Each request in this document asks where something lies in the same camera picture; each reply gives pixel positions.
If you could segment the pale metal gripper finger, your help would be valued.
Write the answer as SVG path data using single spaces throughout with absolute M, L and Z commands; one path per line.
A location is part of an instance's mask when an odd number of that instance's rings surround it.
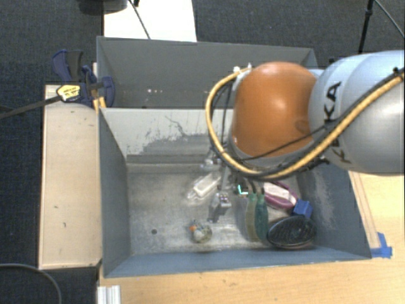
M 228 209 L 232 207 L 228 193 L 216 193 L 209 204 L 209 212 L 207 221 L 217 223 L 220 216 L 226 214 Z
M 220 180 L 219 174 L 209 173 L 201 176 L 192 183 L 192 187 L 187 193 L 187 199 L 192 201 L 203 200 L 216 190 Z

